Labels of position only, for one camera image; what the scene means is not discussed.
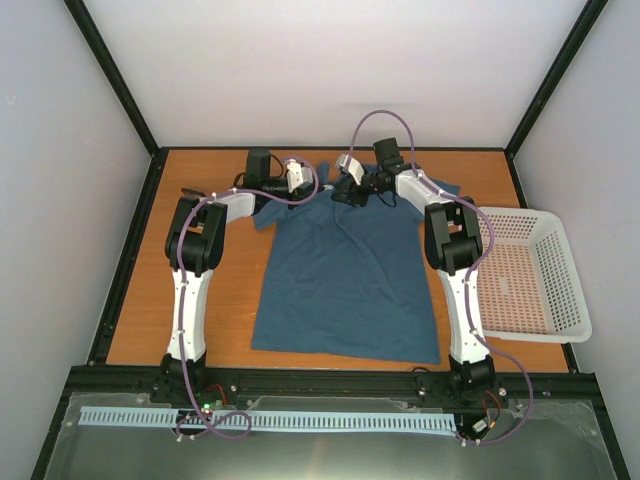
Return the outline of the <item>blue t-shirt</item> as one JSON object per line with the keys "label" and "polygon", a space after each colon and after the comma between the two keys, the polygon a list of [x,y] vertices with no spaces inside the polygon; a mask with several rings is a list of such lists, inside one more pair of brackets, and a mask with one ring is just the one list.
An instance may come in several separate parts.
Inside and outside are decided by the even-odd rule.
{"label": "blue t-shirt", "polygon": [[364,207],[336,202],[327,189],[293,208],[268,202],[254,217],[275,236],[252,348],[438,363],[423,221],[391,193]]}

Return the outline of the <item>black brooch box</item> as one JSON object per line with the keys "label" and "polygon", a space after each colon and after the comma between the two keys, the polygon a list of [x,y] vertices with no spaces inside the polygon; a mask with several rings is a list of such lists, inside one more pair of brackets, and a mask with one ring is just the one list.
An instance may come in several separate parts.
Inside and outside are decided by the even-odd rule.
{"label": "black brooch box", "polygon": [[206,196],[206,194],[204,192],[202,192],[202,191],[189,189],[189,188],[181,188],[181,193],[184,196],[198,197],[198,198]]}

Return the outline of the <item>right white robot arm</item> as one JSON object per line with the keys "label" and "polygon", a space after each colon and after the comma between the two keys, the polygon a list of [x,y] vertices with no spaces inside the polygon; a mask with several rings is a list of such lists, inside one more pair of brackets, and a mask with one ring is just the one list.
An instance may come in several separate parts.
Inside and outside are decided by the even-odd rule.
{"label": "right white robot arm", "polygon": [[405,162],[394,138],[375,143],[374,154],[374,172],[349,153],[338,157],[332,199],[364,207],[371,196],[390,192],[423,214],[425,257],[443,286],[451,329],[445,391],[454,403],[469,405],[495,383],[477,293],[478,267],[486,257],[479,221],[486,216],[471,198],[446,191],[413,161]]}

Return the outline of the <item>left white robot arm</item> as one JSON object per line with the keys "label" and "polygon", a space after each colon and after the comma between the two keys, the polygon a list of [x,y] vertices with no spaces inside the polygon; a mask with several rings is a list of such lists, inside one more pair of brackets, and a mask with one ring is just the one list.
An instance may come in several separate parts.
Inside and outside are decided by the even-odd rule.
{"label": "left white robot arm", "polygon": [[303,205],[320,191],[316,169],[296,158],[279,160],[267,149],[251,149],[245,169],[232,186],[210,194],[186,192],[179,198],[165,242],[172,270],[172,329],[160,368],[186,402],[208,390],[205,317],[211,279],[224,250],[226,226],[249,218],[269,202]]}

